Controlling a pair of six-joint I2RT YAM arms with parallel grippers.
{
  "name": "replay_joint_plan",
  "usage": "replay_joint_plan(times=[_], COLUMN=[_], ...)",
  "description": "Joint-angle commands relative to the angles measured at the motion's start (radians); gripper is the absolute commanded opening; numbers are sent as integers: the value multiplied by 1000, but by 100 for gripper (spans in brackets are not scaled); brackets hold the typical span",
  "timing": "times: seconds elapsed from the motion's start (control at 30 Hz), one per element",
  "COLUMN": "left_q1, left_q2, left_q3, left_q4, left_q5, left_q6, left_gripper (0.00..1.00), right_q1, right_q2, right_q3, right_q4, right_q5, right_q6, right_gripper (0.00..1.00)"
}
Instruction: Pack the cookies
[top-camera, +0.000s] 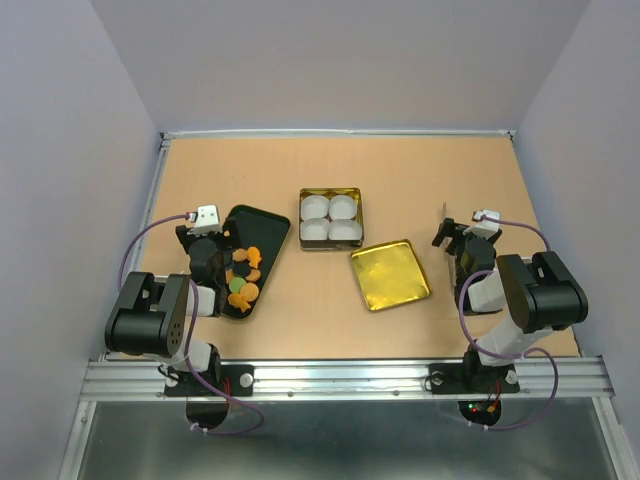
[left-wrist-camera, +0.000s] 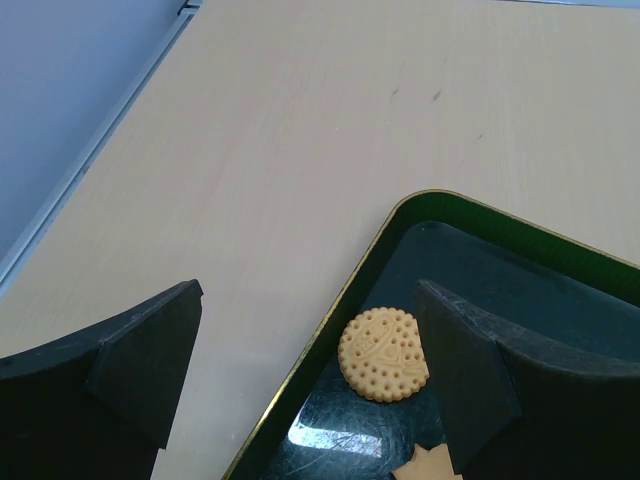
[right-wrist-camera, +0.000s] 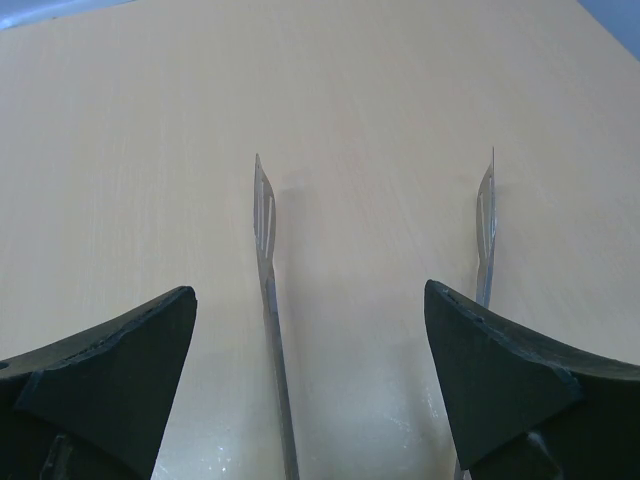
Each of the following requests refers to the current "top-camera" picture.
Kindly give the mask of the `orange round cookie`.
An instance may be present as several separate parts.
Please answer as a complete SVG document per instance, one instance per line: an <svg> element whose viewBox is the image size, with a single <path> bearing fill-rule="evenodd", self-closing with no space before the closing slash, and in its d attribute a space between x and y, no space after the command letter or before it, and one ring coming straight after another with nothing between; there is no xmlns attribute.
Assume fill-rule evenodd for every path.
<svg viewBox="0 0 640 480"><path fill-rule="evenodd" d="M261 277L261 272L258 269L252 269L251 272L245 277L248 282L257 282Z"/></svg>

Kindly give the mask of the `orange fish cookie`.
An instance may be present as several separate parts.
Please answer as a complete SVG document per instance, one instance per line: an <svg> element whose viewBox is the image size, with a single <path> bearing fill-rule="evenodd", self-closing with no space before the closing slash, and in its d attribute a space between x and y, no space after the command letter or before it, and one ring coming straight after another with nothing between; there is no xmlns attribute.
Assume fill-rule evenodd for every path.
<svg viewBox="0 0 640 480"><path fill-rule="evenodd" d="M259 268L259 264L262 261L262 256L261 256L261 252L260 250L255 247L255 246L251 246L247 249L248 252L248 263L249 265L252 267L252 269L258 269Z"/></svg>

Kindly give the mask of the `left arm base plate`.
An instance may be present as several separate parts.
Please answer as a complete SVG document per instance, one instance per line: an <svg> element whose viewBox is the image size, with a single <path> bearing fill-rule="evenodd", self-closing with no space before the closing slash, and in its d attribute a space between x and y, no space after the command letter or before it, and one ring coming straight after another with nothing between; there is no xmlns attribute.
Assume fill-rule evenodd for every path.
<svg viewBox="0 0 640 480"><path fill-rule="evenodd" d="M189 371L177 371L173 367L159 366L164 377L163 394L169 398L210 397L215 393L203 385ZM227 395L250 397L253 395L255 368L249 364L225 364L216 371L204 371L200 376L210 385Z"/></svg>

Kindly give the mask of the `round tan biscuit cookie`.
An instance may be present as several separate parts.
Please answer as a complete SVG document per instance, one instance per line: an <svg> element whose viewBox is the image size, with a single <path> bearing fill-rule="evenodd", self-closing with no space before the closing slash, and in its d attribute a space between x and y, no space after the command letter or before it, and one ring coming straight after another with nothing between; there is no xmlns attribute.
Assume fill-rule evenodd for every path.
<svg viewBox="0 0 640 480"><path fill-rule="evenodd" d="M246 249L236 249L232 254L234 262L245 262L248 259L248 252Z"/></svg>

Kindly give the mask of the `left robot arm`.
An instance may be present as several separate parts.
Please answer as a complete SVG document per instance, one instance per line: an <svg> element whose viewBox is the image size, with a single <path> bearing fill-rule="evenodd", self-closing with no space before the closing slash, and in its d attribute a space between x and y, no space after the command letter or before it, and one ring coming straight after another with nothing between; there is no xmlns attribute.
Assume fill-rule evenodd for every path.
<svg viewBox="0 0 640 480"><path fill-rule="evenodd" d="M233 250L240 246L237 222L231 218L222 231L194 235L185 225L176 236L189 256L188 274L171 274L164 281L150 272L128 274L105 327L108 350L155 358L167 375L210 394L223 385L217 348L185 331L188 315L218 317L228 297L227 270Z"/></svg>

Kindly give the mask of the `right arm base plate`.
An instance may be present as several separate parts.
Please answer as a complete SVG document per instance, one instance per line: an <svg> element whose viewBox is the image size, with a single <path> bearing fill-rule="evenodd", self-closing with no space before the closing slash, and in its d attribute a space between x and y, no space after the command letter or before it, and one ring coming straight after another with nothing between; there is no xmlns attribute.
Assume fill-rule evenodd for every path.
<svg viewBox="0 0 640 480"><path fill-rule="evenodd" d="M428 365L428 382L430 391L436 395L518 393L518 381L507 381L509 372L515 372L513 365L480 366L471 371L462 363L431 363Z"/></svg>

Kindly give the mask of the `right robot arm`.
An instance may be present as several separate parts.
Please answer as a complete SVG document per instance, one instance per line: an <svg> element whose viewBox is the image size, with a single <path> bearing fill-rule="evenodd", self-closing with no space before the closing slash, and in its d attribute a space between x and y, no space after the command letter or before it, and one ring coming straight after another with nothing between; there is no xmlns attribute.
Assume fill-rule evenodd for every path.
<svg viewBox="0 0 640 480"><path fill-rule="evenodd" d="M459 315L503 316L489 333L469 340L460 362L430 364L425 386L434 394L518 392L515 360L587 317L583 288L551 249L527 258L497 253L504 224L488 210L476 212L471 225L444 218L432 241L450 258Z"/></svg>

